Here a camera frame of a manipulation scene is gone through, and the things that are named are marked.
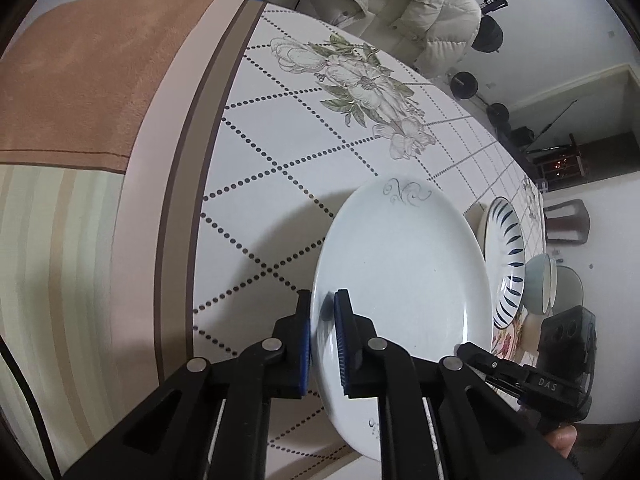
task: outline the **floral print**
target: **floral print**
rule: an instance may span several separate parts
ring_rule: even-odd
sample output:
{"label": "floral print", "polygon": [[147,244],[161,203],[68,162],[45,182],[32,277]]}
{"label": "floral print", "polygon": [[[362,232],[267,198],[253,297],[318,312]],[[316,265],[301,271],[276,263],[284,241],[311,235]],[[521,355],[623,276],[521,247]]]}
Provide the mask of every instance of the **floral print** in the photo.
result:
{"label": "floral print", "polygon": [[537,224],[540,222],[540,219],[538,218],[538,215],[540,214],[538,209],[538,200],[536,198],[537,189],[534,188],[529,177],[522,179],[522,188],[524,189],[525,202],[527,204],[527,209],[529,210],[529,218]]}
{"label": "floral print", "polygon": [[521,362],[523,350],[521,350],[522,342],[522,324],[525,315],[522,306],[518,309],[513,321],[507,328],[494,330],[494,338],[492,340],[491,353],[500,359],[508,359],[517,363]]}
{"label": "floral print", "polygon": [[274,38],[271,52],[280,68],[294,74],[313,73],[318,85],[332,96],[321,101],[329,110],[367,127],[373,121],[374,137],[391,141],[394,159],[418,157],[436,139],[426,132],[424,112],[412,99],[414,91],[391,77],[382,66],[379,50],[367,44],[353,44],[340,34],[327,43],[301,43],[293,38]]}

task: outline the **table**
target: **table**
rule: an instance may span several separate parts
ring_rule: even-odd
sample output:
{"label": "table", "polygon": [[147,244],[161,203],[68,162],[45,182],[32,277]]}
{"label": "table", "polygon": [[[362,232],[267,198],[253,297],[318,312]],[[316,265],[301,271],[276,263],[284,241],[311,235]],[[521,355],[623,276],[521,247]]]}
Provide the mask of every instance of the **table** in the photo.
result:
{"label": "table", "polygon": [[[375,80],[380,72],[348,60],[322,66],[321,56],[304,48],[309,42],[339,46],[332,34],[341,32],[267,6],[248,43],[203,195],[193,285],[195,354],[218,361],[268,336],[273,321],[291,312],[295,291],[311,288],[324,234],[341,204],[378,174],[429,180],[463,213],[505,196],[522,222],[527,259],[543,250],[539,203],[527,198],[524,172],[465,110],[411,69],[374,54],[415,107],[404,118],[409,131],[376,130],[370,116],[358,120],[356,113],[346,124],[345,94],[326,88],[350,84],[343,68],[363,87],[370,84],[364,78]],[[316,72],[308,69],[313,63]],[[390,87],[370,85],[382,95]],[[362,104],[375,99],[365,91],[355,94]],[[398,101],[391,95],[380,114],[393,113]],[[314,386],[310,393],[302,402],[274,402],[268,478],[306,478],[349,451]]]}
{"label": "table", "polygon": [[[95,43],[69,65],[77,31],[101,37],[96,16],[114,9],[139,20],[143,41],[113,58]],[[164,25],[145,28],[146,12]],[[129,23],[114,18],[111,33]],[[433,182],[465,214],[507,197],[526,257],[544,250],[540,194],[480,124],[390,56],[290,10],[84,0],[43,16],[2,63],[0,330],[63,470],[190,356],[229,359],[269,336],[372,176]],[[45,471],[4,368],[0,394]],[[268,438],[276,480],[350,451],[313,379],[302,401],[273,402]]]}

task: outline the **plate with blue pattern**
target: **plate with blue pattern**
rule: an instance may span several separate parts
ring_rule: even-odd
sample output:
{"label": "plate with blue pattern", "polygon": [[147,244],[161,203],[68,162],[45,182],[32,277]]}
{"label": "plate with blue pattern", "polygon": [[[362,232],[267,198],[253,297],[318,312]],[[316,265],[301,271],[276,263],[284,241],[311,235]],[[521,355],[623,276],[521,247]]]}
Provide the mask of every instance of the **plate with blue pattern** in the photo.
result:
{"label": "plate with blue pattern", "polygon": [[478,243],[494,306],[494,326],[507,328],[520,307],[524,289],[524,239],[520,219],[511,202],[499,196],[485,211]]}

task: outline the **human hand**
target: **human hand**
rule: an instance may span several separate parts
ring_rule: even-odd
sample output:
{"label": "human hand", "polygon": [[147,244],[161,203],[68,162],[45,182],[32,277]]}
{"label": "human hand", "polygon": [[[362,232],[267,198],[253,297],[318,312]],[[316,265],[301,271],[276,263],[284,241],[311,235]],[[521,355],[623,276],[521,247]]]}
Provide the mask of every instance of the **human hand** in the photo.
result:
{"label": "human hand", "polygon": [[546,434],[545,440],[553,449],[567,458],[571,453],[571,448],[574,446],[577,436],[578,432],[574,426],[564,426]]}

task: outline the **white plate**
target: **white plate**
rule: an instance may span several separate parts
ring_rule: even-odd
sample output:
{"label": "white plate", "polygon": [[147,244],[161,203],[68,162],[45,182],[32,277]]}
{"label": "white plate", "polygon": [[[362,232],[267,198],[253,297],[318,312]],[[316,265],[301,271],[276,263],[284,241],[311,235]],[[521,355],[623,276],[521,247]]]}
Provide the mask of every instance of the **white plate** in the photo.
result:
{"label": "white plate", "polygon": [[343,393],[333,298],[349,290],[379,336],[431,361],[472,341],[491,348],[492,303],[471,228],[435,186],[377,178],[355,191],[329,229],[316,269],[311,349],[324,408],[357,452],[380,460],[378,404]]}
{"label": "white plate", "polygon": [[478,229],[494,305],[494,326],[506,328],[516,315],[524,288],[524,239],[513,205],[499,196]]}

